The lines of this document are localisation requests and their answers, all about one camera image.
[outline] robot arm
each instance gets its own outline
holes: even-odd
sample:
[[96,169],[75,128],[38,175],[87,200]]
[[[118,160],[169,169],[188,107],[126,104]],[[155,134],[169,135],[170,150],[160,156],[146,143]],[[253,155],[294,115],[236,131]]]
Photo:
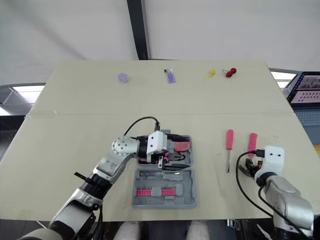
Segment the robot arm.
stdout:
[[[299,234],[295,229],[298,227],[306,236],[313,235],[314,212],[311,204],[301,197],[301,193],[284,177],[279,176],[284,168],[285,151],[282,147],[266,146],[264,150],[256,150],[258,165],[246,160],[246,171],[261,189],[260,199],[269,207],[276,209],[281,215],[295,226],[284,220],[277,212],[273,213],[273,225],[276,239],[292,239],[293,235]],[[265,199],[261,197],[261,190],[265,193]]]
[[167,139],[172,138],[175,138],[175,142],[189,141],[182,136],[164,134],[158,130],[149,136],[118,137],[89,177],[75,173],[84,180],[84,183],[57,212],[49,228],[37,229],[20,239],[72,240],[86,237],[96,219],[93,211],[102,205],[105,195],[118,180],[127,162],[131,158],[147,158],[149,161],[151,158],[162,159],[167,152]]

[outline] screen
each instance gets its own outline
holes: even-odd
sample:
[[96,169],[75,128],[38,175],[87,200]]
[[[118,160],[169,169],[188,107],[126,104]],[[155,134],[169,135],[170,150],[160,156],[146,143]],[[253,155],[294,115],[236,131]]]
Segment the screen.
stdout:
[[292,106],[320,106],[320,73],[302,73],[288,96]]

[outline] purple round object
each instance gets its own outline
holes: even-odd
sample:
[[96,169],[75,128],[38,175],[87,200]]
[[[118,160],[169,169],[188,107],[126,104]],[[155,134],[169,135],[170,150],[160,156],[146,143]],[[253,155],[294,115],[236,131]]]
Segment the purple round object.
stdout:
[[128,75],[125,74],[125,73],[119,73],[118,74],[118,80],[119,80],[120,83],[124,84],[124,83],[128,82]]

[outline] gray tool case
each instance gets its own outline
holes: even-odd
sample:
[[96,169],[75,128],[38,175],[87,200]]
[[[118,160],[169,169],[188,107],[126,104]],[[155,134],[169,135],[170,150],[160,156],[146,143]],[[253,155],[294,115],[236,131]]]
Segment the gray tool case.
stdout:
[[[169,134],[170,130],[161,130]],[[190,148],[188,151],[180,152],[185,155],[183,160],[170,161],[171,164],[192,165],[193,152],[192,140],[188,135]],[[168,140],[169,153],[175,152],[175,143]],[[195,172],[191,167],[179,171],[163,171],[158,164],[140,164],[134,175],[132,206],[134,208],[175,208],[189,209],[197,205]]]

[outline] red cherry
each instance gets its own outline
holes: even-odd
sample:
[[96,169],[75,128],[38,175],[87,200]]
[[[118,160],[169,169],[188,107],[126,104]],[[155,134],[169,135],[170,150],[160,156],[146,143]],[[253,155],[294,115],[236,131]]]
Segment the red cherry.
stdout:
[[226,76],[227,78],[230,78],[230,77],[232,76],[232,73],[231,73],[230,71],[228,71],[228,72],[225,74],[225,76]]
[[231,72],[232,74],[235,74],[235,73],[237,72],[237,69],[235,69],[235,68],[233,67],[233,68],[230,69],[230,72]]

